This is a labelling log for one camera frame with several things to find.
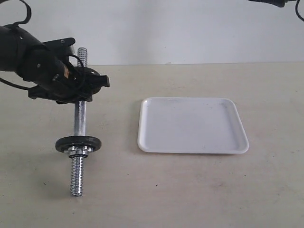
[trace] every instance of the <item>plastic tray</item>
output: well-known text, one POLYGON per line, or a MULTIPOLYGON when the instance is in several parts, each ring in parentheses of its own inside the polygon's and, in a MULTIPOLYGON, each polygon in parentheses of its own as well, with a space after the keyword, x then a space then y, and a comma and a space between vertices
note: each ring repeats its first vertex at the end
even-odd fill
POLYGON ((229 99, 152 97, 142 102, 138 146, 157 153, 241 154, 249 142, 229 99))

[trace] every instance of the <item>table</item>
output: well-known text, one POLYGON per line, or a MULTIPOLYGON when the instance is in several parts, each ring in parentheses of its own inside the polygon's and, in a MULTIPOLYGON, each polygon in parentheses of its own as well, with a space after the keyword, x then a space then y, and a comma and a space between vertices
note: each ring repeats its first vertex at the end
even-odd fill
POLYGON ((103 146, 85 160, 81 198, 70 197, 70 159, 55 150, 73 133, 73 105, 0 85, 0 227, 304 226, 304 63, 93 68, 111 87, 87 105, 87 134, 103 146), (233 100, 249 151, 140 151, 140 104, 152 96, 233 100))

